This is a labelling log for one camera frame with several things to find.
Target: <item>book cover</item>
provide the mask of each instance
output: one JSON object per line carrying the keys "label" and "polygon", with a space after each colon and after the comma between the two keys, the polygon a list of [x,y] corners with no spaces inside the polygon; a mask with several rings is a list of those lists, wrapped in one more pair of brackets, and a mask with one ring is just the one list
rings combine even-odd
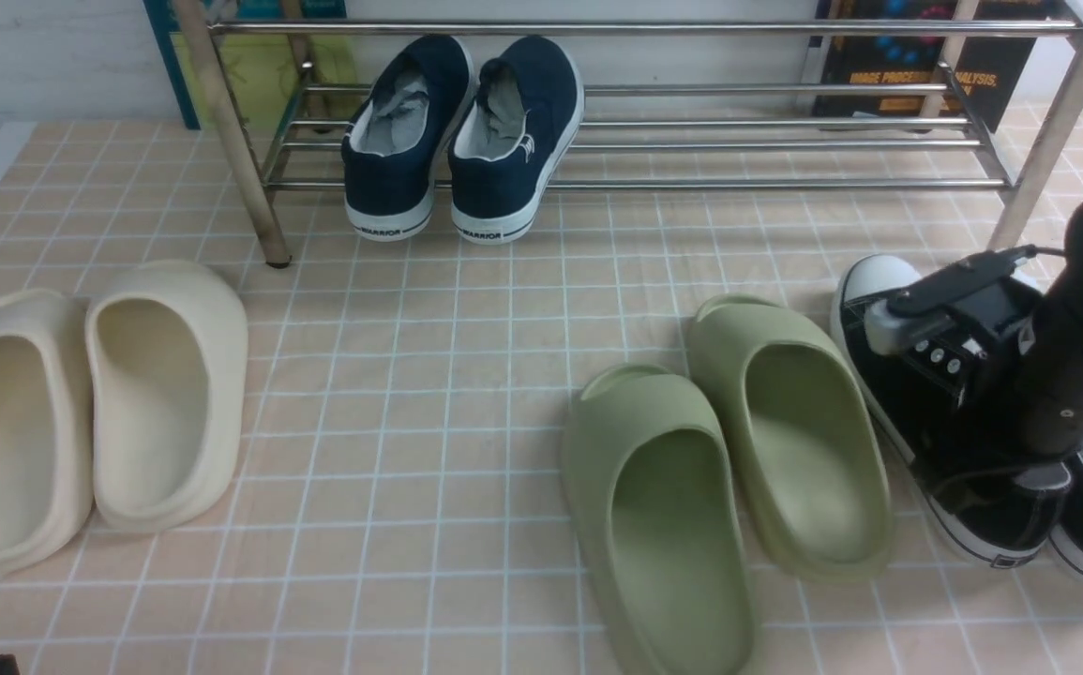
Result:
{"label": "book cover", "polygon": [[[841,0],[840,17],[949,18],[955,0]],[[982,0],[977,18],[1044,18],[1051,0]],[[943,38],[837,38],[825,56],[821,81],[828,85],[918,85],[932,79]],[[1000,127],[1020,74],[1033,51],[1032,38],[967,38],[955,68],[975,112],[991,131]],[[918,115],[919,95],[821,95],[817,116]],[[956,115],[947,98],[943,115]]]}

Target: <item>shoe rack leg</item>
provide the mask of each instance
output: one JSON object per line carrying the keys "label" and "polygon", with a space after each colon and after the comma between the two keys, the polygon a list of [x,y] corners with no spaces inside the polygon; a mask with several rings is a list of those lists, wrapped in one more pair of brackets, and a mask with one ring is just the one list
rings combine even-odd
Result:
{"label": "shoe rack leg", "polygon": [[207,29],[207,15],[201,0],[171,0],[179,27],[191,52],[191,63],[195,77],[199,80],[208,109],[211,109],[216,132],[224,146],[224,157],[233,170],[233,180],[242,192],[242,202],[253,221],[253,231],[266,264],[283,269],[291,263],[283,228],[278,225],[275,206],[271,204],[266,190],[262,187],[258,158],[249,142],[249,132],[242,122],[236,98],[229,86],[224,66],[220,63],[220,52],[216,50],[212,35]]}
{"label": "shoe rack leg", "polygon": [[1051,180],[1070,132],[1078,124],[1083,108],[1083,33],[1070,38],[1070,44],[1075,51],[1073,60],[1054,95],[1038,140],[1029,151],[1029,158],[1025,159],[1020,177],[1014,186],[1000,193],[1003,213],[1000,215],[1000,222],[995,223],[988,248],[1012,247],[1020,242],[1025,226],[1029,225],[1029,217],[1042,198],[1045,184]]}

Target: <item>metal shoe rack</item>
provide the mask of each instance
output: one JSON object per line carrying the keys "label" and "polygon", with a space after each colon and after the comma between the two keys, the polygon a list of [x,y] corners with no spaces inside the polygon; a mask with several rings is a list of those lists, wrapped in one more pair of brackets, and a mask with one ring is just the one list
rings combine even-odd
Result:
{"label": "metal shoe rack", "polygon": [[[945,39],[932,81],[925,85],[713,85],[653,86],[610,85],[587,87],[588,95],[635,95],[635,98],[673,98],[673,95],[923,95],[924,106],[914,118],[738,118],[645,120],[610,119],[585,121],[584,129],[950,129],[961,138],[811,138],[811,140],[769,140],[745,142],[655,141],[634,143],[579,143],[572,150],[589,153],[794,153],[795,151],[973,151],[986,176],[969,178],[694,178],[640,180],[554,180],[549,190],[564,192],[746,192],[746,190],[981,190],[999,192],[1003,213],[988,247],[1007,247],[1020,239],[1025,225],[1038,204],[1062,148],[1083,108],[1083,9],[1079,0],[1056,0],[1047,21],[982,21],[974,18],[979,0],[961,0],[950,21],[914,18],[820,18],[799,22],[402,22],[301,18],[298,0],[280,0],[286,18],[274,22],[233,21],[214,16],[203,0],[171,0],[191,60],[199,77],[208,106],[211,107],[220,141],[255,233],[262,244],[266,263],[275,268],[290,264],[291,256],[284,242],[283,229],[275,213],[278,192],[318,192],[343,190],[344,180],[284,176],[289,154],[300,151],[337,151],[339,142],[326,140],[311,129],[342,129],[348,120],[328,119],[327,99],[337,94],[365,94],[368,85],[318,80],[312,57],[311,35],[480,35],[520,36],[699,36],[746,35],[785,36],[940,36]],[[287,35],[298,63],[300,86],[288,103],[283,122],[276,129],[265,161],[259,163],[249,141],[249,132],[237,109],[223,61],[220,40],[226,35]],[[1073,57],[1020,170],[1009,167],[996,146],[987,124],[979,118],[955,76],[953,64],[961,55],[965,38],[1065,38],[1073,48]],[[952,95],[961,104],[961,115],[940,116],[943,99]]]}

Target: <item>sneaker sole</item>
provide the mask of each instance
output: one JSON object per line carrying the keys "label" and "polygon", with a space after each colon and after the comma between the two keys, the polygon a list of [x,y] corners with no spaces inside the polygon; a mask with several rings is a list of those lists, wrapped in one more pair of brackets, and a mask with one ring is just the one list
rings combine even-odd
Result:
{"label": "sneaker sole", "polygon": [[470,103],[473,102],[473,95],[479,91],[479,74],[473,72],[473,59],[470,56],[470,51],[460,41],[458,41],[458,47],[462,48],[462,55],[465,56],[465,61],[467,61],[467,73],[469,74],[467,93],[462,95],[462,102],[458,103],[458,108],[454,113],[454,119],[451,119],[451,124],[447,125],[445,132],[442,133],[442,141],[438,143],[436,150],[433,151],[433,164],[429,170],[429,191],[425,193],[425,197],[421,198],[420,204],[413,206],[407,211],[403,211],[403,213],[389,215],[388,217],[375,217],[374,215],[357,211],[350,208],[349,199],[345,199],[345,215],[349,217],[350,225],[353,226],[353,231],[362,239],[370,239],[370,242],[402,242],[429,225],[429,221],[433,215],[433,205],[436,200],[438,167],[442,165],[442,159],[445,157],[445,150],[451,145],[451,139],[454,138],[459,125],[462,124],[465,112],[467,112]]}
{"label": "sneaker sole", "polygon": [[549,155],[549,159],[546,159],[545,166],[542,167],[542,172],[537,176],[536,190],[524,208],[508,213],[506,217],[481,219],[464,213],[454,206],[452,209],[454,210],[454,226],[458,230],[458,234],[471,244],[485,245],[485,247],[486,245],[507,244],[527,234],[529,228],[533,226],[533,221],[536,220],[537,209],[542,208],[542,196],[545,195],[546,187],[549,187],[549,180],[553,178],[558,163],[562,161],[562,157],[565,157],[566,150],[570,150],[571,143],[575,141],[579,125],[584,124],[585,102],[587,102],[587,94],[584,92],[584,77],[578,73],[578,66],[571,59],[570,52],[566,52],[565,48],[560,44],[558,48],[562,50],[562,54],[566,55],[566,63],[570,64],[571,72],[575,74],[575,87],[578,90],[575,113],[566,122],[566,129],[562,130],[562,135],[558,137],[558,146],[553,154]]}
{"label": "sneaker sole", "polygon": [[879,430],[884,432],[884,436],[887,436],[892,445],[896,445],[897,454],[900,456],[900,460],[904,463],[906,471],[909,471],[909,483],[912,483],[912,491],[917,495],[921,504],[927,505],[928,512],[932,516],[928,521],[932,522],[934,529],[938,534],[943,534],[940,538],[945,542],[950,550],[961,557],[961,559],[968,560],[968,562],[974,562],[981,567],[991,567],[992,569],[1012,569],[1020,567],[1029,562],[1029,560],[1033,560],[1034,557],[1038,557],[1038,553],[1042,550],[1044,543],[1033,548],[1026,548],[1026,550],[1016,550],[1016,548],[1004,548],[982,541],[978,535],[975,535],[963,525],[957,518],[950,516],[943,508],[940,508],[936,499],[924,494],[924,491],[915,482],[911,469],[912,462],[915,458],[912,445],[896,430],[896,426],[887,417],[887,412],[872,397],[862,376],[858,375],[852,360],[849,360],[849,349],[845,346],[845,329],[841,328],[841,296],[845,294],[845,287],[849,283],[849,274],[852,273],[852,270],[853,267],[850,267],[849,272],[841,278],[840,285],[837,286],[836,294],[833,294],[833,304],[828,312],[828,332],[833,335],[833,341],[837,342],[837,346],[840,347],[841,355],[844,355],[846,364],[849,364],[849,369],[854,374],[858,388],[862,390],[862,397],[866,400],[866,408],[870,411],[870,417],[874,418]]}

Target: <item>green slide sandal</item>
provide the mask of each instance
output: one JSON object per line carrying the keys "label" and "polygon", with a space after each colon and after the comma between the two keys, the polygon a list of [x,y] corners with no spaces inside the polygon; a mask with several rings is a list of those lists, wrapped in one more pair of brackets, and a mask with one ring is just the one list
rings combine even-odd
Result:
{"label": "green slide sandal", "polygon": [[712,405],[653,365],[575,398],[562,485],[606,636],[630,675],[734,675],[759,629]]}
{"label": "green slide sandal", "polygon": [[887,473],[853,373],[828,335],[762,299],[717,296],[692,321],[688,360],[720,415],[772,560],[809,581],[883,572]]}

